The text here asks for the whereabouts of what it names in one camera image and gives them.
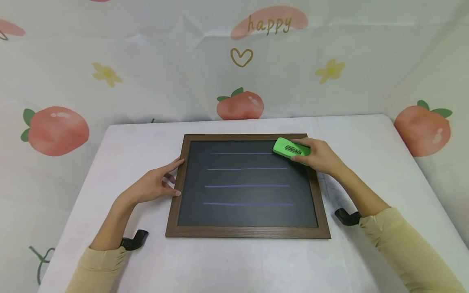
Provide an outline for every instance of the green eraser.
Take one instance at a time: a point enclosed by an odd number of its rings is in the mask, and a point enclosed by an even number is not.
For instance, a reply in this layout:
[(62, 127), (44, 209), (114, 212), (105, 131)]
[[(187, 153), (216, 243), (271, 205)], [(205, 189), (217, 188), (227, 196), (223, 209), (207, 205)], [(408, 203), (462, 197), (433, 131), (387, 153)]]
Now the green eraser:
[(292, 143), (288, 139), (279, 137), (273, 146), (273, 152), (286, 158), (291, 158), (293, 156), (308, 156), (311, 150), (304, 145)]

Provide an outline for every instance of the pink brush stroke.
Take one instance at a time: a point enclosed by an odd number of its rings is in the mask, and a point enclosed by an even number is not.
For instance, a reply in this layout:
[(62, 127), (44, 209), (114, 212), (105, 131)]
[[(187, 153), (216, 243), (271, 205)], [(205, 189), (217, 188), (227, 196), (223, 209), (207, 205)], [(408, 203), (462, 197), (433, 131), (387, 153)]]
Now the pink brush stroke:
[(286, 18), (292, 18), (290, 27), (301, 30), (308, 26), (308, 17), (305, 13), (295, 7), (290, 6), (271, 6), (257, 10), (251, 16), (251, 21), (254, 23), (254, 29), (248, 31), (249, 27), (249, 16), (241, 21), (231, 31), (231, 38), (233, 40), (241, 40), (247, 37), (253, 31), (256, 30), (256, 24), (258, 21), (264, 21), (267, 24), (269, 19), (277, 21), (278, 18), (285, 21)]
[(22, 28), (20, 28), (16, 24), (12, 24), (11, 22), (7, 22), (3, 19), (0, 19), (0, 31), (4, 34), (12, 36), (24, 36), (24, 34), (26, 33)]

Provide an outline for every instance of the finger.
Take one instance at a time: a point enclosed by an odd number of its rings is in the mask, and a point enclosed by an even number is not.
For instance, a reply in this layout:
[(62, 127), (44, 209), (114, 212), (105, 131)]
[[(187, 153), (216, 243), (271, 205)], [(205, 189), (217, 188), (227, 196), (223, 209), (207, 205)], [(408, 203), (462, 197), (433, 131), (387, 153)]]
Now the finger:
[(163, 191), (161, 192), (161, 194), (173, 197), (173, 196), (180, 196), (181, 192), (179, 190), (169, 187), (169, 188), (163, 188)]
[(171, 171), (174, 171), (177, 167), (179, 167), (183, 163), (184, 163), (184, 159), (181, 159), (181, 158), (178, 157), (176, 160), (169, 163), (168, 165), (159, 168), (159, 170), (162, 171), (164, 174), (166, 174), (166, 173), (169, 173)]
[(318, 139), (310, 138), (310, 137), (304, 137), (302, 139), (292, 139), (291, 142), (293, 143), (299, 143), (301, 145), (307, 146), (307, 147), (314, 147), (315, 144), (318, 142)]
[(170, 173), (166, 173), (164, 177), (168, 178), (169, 182), (176, 183), (176, 178), (174, 178)]
[(308, 164), (308, 157), (306, 156), (293, 156), (290, 158), (290, 160), (297, 162), (297, 163), (305, 164), (305, 165)]
[(169, 184), (167, 184), (164, 181), (161, 182), (161, 186), (164, 187), (164, 188), (171, 188), (171, 186), (169, 186)]

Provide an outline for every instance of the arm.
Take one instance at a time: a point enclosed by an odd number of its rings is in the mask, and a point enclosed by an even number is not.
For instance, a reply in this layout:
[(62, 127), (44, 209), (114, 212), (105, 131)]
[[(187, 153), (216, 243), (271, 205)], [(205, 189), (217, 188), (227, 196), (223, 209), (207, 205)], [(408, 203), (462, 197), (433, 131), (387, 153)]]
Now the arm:
[(347, 168), (321, 140), (292, 140), (311, 148), (295, 162), (334, 177), (345, 189), (360, 215), (360, 227), (384, 256), (410, 292), (465, 292), (464, 287), (438, 253), (395, 209)]
[(169, 165), (148, 171), (117, 197), (98, 234), (80, 258), (66, 293), (107, 293), (111, 290), (125, 263), (127, 251), (120, 245), (132, 211), (138, 203), (163, 195), (181, 195), (162, 180), (166, 177), (175, 183), (169, 172), (183, 162), (177, 158)]

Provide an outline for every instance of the chalkboard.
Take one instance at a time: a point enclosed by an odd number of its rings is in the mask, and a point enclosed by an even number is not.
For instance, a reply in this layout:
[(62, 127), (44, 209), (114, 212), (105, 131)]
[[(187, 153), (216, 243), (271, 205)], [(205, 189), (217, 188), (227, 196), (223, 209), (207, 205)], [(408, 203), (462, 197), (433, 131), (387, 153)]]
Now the chalkboard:
[(272, 152), (305, 136), (186, 135), (166, 236), (330, 238), (315, 172)]

